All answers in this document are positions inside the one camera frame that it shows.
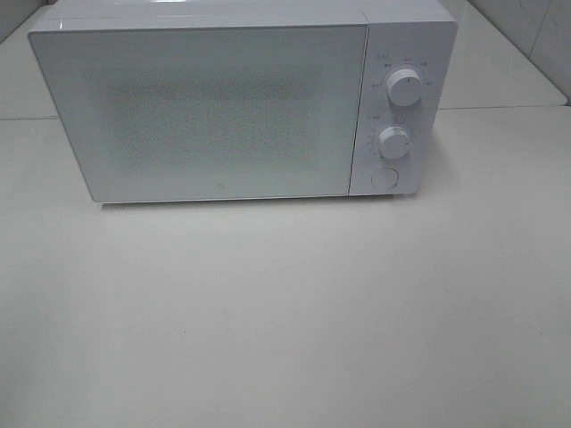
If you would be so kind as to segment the round white door button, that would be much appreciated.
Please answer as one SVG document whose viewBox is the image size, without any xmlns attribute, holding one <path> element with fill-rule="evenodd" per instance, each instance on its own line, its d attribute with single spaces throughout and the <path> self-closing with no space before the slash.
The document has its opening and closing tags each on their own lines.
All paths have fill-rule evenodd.
<svg viewBox="0 0 571 428">
<path fill-rule="evenodd" d="M 399 180 L 399 173 L 392 168 L 381 168 L 371 176 L 371 184 L 379 191 L 394 188 Z"/>
</svg>

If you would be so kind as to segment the white microwave knob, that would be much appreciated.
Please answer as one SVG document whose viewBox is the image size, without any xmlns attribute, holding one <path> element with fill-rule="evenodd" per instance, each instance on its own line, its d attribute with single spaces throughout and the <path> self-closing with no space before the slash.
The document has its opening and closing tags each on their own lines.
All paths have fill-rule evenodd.
<svg viewBox="0 0 571 428">
<path fill-rule="evenodd" d="M 393 71 L 386 80 L 389 100 L 399 107 L 409 107 L 422 95 L 423 82 L 418 73 L 410 68 Z"/>
<path fill-rule="evenodd" d="M 377 136 L 377 146 L 382 158 L 397 160 L 410 151 L 412 137 L 406 128 L 389 127 Z"/>
</svg>

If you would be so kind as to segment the white microwave door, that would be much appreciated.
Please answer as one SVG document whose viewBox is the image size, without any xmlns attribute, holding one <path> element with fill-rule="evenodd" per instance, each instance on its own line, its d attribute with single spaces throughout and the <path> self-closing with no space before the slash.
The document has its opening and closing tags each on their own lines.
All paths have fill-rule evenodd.
<svg viewBox="0 0 571 428">
<path fill-rule="evenodd" d="M 96 202 L 348 193 L 367 29 L 33 32 Z"/>
</svg>

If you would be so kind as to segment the white microwave oven body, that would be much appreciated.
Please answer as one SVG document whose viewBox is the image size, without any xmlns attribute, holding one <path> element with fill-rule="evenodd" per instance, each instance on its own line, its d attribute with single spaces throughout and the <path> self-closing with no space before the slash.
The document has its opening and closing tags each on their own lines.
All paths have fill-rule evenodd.
<svg viewBox="0 0 571 428">
<path fill-rule="evenodd" d="M 426 144 L 434 126 L 458 25 L 436 1 L 59 1 L 33 32 L 269 29 L 357 26 L 367 29 L 360 99 L 348 193 L 339 196 L 410 194 L 418 188 Z M 409 107 L 393 104 L 386 80 L 410 67 L 421 77 L 421 98 Z M 378 134 L 406 128 L 409 153 L 382 158 Z M 398 171 L 397 185 L 371 184 L 381 168 Z"/>
</svg>

